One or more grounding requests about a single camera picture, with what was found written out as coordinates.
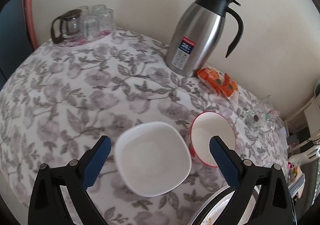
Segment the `small white square bowl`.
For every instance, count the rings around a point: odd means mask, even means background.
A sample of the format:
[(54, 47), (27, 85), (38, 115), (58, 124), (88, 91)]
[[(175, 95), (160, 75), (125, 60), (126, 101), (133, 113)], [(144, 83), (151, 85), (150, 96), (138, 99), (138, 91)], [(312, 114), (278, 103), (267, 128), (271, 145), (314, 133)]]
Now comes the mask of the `small white square bowl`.
[(166, 194), (178, 187), (191, 170), (184, 139), (165, 122), (148, 122), (128, 129), (117, 139), (113, 152), (124, 183), (142, 197)]

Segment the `smartphone on stand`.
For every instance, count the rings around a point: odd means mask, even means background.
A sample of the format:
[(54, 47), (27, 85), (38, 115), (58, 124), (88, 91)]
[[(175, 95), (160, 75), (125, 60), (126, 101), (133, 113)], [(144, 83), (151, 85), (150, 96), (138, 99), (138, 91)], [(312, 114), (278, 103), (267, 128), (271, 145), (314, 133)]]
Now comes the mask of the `smartphone on stand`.
[(305, 184), (305, 175), (304, 174), (302, 174), (299, 177), (296, 177), (296, 179), (289, 186), (289, 193), (292, 198), (294, 198), (295, 196), (297, 196), (298, 198), (301, 198), (303, 190), (304, 190), (304, 184)]

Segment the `white plate black rim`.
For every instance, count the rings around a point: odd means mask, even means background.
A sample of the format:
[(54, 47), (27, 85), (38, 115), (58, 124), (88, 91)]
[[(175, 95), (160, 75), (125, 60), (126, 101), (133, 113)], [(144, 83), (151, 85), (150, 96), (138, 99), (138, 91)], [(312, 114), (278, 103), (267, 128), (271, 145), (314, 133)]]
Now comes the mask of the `white plate black rim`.
[[(200, 220), (197, 224), (214, 224), (220, 214), (227, 207), (229, 201), (234, 195), (235, 190), (233, 188), (228, 187), (223, 190), (223, 192), (219, 193), (215, 196), (203, 210), (201, 210)], [(253, 212), (254, 206), (258, 199), (259, 189), (257, 187), (254, 188), (254, 191), (251, 195), (249, 203), (243, 213), (238, 224), (246, 224), (249, 221), (251, 213)]]

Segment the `grey floral tablecloth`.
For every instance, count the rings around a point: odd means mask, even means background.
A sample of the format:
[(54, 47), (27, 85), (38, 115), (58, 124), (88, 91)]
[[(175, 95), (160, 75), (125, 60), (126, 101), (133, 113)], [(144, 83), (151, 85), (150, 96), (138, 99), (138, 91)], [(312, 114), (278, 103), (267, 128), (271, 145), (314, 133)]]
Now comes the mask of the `grey floral tablecloth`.
[(258, 98), (239, 88), (239, 102), (232, 104), (198, 78), (173, 73), (166, 51), (157, 40), (116, 29), (87, 49), (63, 51), (46, 42), (16, 69), (1, 90), (1, 172), (18, 199), (12, 212), (22, 223), (40, 164), (64, 166), (102, 135), (116, 140), (150, 121), (186, 135), (200, 113), (219, 113), (231, 124), (242, 158), (288, 171), (279, 132), (260, 134), (244, 123)]

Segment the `small clear glass cups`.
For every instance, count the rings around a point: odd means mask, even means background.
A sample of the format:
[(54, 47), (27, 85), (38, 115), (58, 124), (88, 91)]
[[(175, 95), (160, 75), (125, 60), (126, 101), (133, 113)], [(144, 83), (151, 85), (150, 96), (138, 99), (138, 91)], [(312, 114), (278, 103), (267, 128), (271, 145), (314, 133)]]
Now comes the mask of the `small clear glass cups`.
[(79, 7), (80, 36), (87, 41), (96, 40), (108, 36), (115, 28), (114, 11), (106, 5), (94, 5)]

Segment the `orange snack packet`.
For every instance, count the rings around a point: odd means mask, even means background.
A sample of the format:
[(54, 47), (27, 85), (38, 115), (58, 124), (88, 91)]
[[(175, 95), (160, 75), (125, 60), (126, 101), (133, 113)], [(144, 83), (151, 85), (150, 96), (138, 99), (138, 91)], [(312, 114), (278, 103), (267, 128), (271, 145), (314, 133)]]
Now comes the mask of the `orange snack packet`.
[(209, 89), (214, 90), (217, 95), (222, 94), (233, 103), (239, 101), (238, 84), (228, 74), (221, 78), (220, 74), (213, 68), (203, 68), (197, 72), (197, 77)]

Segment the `white lattice chair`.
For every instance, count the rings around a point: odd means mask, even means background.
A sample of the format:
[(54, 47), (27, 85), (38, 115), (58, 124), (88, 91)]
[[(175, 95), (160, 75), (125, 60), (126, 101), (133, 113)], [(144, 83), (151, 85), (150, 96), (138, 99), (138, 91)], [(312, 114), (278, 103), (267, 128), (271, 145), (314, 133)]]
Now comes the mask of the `white lattice chair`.
[(288, 162), (290, 164), (298, 165), (300, 167), (305, 164), (312, 163), (313, 161), (316, 161), (317, 159), (319, 159), (319, 150), (320, 150), (319, 144), (313, 145), (311, 148), (309, 148), (305, 152), (291, 156), (288, 159)]

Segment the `white power strip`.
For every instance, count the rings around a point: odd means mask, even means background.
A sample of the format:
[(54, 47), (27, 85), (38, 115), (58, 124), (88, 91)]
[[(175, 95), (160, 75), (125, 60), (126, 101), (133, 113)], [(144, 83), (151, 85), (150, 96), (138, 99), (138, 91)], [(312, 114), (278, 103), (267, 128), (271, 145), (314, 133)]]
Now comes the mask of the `white power strip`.
[(287, 137), (289, 136), (289, 131), (287, 129), (287, 124), (281, 119), (278, 118), (278, 133), (279, 133), (279, 139), (282, 144), (282, 147), (284, 150), (287, 150), (289, 148), (289, 145), (287, 143)]

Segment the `white side shelf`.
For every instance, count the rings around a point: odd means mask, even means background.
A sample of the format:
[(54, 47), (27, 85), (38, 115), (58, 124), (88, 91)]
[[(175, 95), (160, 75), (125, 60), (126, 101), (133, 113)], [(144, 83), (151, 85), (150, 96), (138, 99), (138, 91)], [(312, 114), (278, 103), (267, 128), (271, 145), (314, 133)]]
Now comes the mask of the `white side shelf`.
[(302, 108), (285, 119), (289, 131), (299, 132), (307, 128), (310, 136), (319, 132), (319, 95), (312, 97)]

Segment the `stainless steel thermos jug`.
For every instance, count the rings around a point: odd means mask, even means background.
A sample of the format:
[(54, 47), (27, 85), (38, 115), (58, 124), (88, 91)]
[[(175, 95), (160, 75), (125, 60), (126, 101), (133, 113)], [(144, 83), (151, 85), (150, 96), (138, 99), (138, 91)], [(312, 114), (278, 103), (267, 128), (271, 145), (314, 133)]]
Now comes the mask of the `stainless steel thermos jug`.
[(244, 32), (244, 23), (229, 7), (231, 3), (241, 5), (236, 0), (195, 0), (188, 7), (168, 47), (165, 57), (168, 68), (181, 76), (194, 77), (220, 40), (226, 14), (233, 16), (238, 23), (238, 31), (228, 46), (226, 57), (232, 53)]

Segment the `clear glass mug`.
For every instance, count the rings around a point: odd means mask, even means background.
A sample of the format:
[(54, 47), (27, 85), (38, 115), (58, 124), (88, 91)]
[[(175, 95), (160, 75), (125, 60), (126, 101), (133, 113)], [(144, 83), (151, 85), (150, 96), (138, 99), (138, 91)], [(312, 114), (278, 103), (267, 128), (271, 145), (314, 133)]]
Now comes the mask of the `clear glass mug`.
[(272, 96), (268, 95), (244, 114), (244, 122), (251, 130), (266, 134), (274, 130), (279, 115), (279, 109), (272, 105)]

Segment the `stainless steel plate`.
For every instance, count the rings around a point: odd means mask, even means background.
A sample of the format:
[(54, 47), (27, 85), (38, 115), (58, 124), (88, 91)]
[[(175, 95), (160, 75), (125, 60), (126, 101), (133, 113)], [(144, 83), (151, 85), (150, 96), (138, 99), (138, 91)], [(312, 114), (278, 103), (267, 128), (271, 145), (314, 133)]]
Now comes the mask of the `stainless steel plate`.
[[(249, 203), (238, 224), (246, 224), (258, 199), (260, 187), (255, 187)], [(214, 224), (234, 194), (234, 188), (228, 185), (213, 193), (199, 210), (190, 218), (187, 225)]]

